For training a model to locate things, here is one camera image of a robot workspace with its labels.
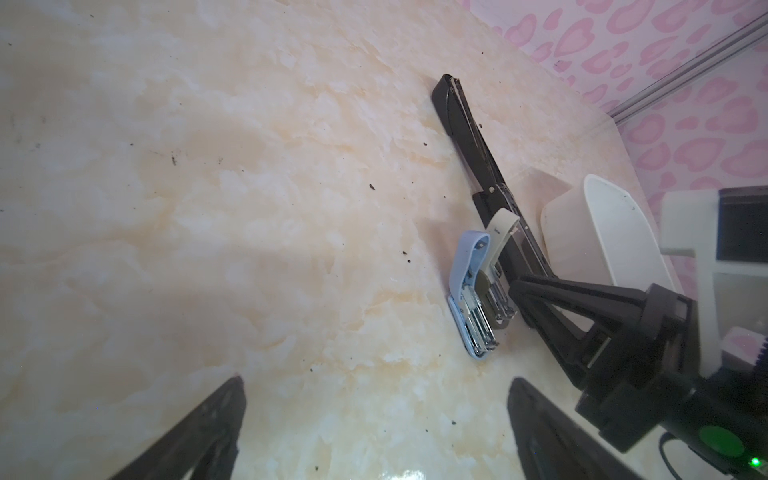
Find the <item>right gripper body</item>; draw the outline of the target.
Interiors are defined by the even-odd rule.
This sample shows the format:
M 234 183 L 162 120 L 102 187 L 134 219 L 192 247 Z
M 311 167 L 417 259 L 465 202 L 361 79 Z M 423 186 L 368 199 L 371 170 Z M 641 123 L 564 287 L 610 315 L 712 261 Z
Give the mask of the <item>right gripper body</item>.
M 657 284 L 588 286 L 577 308 L 593 320 L 597 351 L 578 381 L 576 411 L 625 453 L 682 404 L 699 371 L 698 305 Z

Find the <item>blue mini stapler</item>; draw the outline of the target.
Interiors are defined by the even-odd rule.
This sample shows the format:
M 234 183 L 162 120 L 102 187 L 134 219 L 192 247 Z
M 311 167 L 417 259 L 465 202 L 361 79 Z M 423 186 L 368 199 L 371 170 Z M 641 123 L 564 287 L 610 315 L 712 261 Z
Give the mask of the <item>blue mini stapler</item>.
M 475 360 L 483 360 L 498 345 L 475 289 L 489 243 L 487 232 L 465 231 L 459 239 L 448 281 L 450 311 L 467 353 Z

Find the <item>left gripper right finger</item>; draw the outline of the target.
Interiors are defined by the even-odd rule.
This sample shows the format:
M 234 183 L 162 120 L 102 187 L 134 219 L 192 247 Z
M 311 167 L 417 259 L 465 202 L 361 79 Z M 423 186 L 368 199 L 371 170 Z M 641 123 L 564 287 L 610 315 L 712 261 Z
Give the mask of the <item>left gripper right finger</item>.
M 507 410 L 527 479 L 610 480 L 638 475 L 527 380 L 513 379 Z

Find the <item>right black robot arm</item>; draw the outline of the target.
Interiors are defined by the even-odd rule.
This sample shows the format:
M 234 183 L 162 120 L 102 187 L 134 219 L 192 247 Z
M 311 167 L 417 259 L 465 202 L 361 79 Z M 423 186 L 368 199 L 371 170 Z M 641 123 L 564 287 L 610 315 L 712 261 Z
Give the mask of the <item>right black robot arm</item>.
M 625 453 L 655 427 L 735 479 L 767 476 L 767 369 L 703 374 L 694 300 L 524 276 L 509 296 L 580 393 L 579 415 Z

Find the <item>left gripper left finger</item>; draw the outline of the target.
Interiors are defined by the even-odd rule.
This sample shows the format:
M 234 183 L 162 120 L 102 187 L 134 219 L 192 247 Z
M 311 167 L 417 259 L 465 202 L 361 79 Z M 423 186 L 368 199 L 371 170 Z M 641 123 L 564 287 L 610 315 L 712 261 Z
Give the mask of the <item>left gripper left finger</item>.
M 243 379 L 234 376 L 111 478 L 229 479 L 246 407 Z

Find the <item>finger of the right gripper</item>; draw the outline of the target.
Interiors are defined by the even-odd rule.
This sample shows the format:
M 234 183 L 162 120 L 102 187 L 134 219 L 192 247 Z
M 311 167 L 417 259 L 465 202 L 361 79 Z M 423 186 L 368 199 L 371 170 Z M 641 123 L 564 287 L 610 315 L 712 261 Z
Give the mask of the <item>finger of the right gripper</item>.
M 600 355 L 606 335 L 596 324 L 584 332 L 557 308 L 543 301 L 512 293 L 526 323 L 534 328 L 575 387 L 585 387 L 589 364 Z
M 520 277 L 512 282 L 509 293 L 518 306 L 545 303 L 589 318 L 638 316 L 647 300 L 647 294 L 638 289 L 543 276 Z

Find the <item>beige mini stapler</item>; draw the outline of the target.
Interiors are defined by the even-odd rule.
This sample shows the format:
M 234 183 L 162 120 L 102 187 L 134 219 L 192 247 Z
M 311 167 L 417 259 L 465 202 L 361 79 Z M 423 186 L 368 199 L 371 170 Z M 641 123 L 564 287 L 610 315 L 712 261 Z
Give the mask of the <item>beige mini stapler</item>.
M 486 229 L 490 238 L 488 252 L 481 264 L 475 290 L 493 330 L 505 329 L 516 314 L 514 305 L 503 289 L 504 273 L 499 261 L 519 220 L 518 215 L 501 208 Z

